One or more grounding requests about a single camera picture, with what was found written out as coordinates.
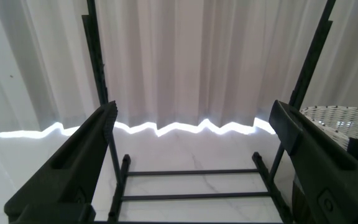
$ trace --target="tile floor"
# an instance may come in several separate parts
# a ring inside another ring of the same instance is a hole
[[[252,154],[259,151],[268,168],[272,165],[279,140],[257,128],[254,134],[231,131],[218,135],[210,130],[198,134],[173,130],[157,137],[146,129],[128,134],[114,129],[120,159],[129,154],[130,171],[250,169]],[[7,223],[5,202],[67,140],[54,130],[42,139],[0,138],[0,223]],[[294,170],[285,154],[275,182],[288,204]],[[109,152],[106,154],[92,205],[96,220],[106,220],[116,181]],[[197,175],[128,178],[126,195],[197,194],[216,192],[265,191],[257,174]],[[123,203],[122,221],[194,222],[280,222],[270,198],[232,198]]]

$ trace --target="wicker basket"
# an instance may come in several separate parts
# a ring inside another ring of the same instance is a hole
[[[349,138],[358,138],[358,108],[311,106],[301,110],[319,129],[347,149]]]

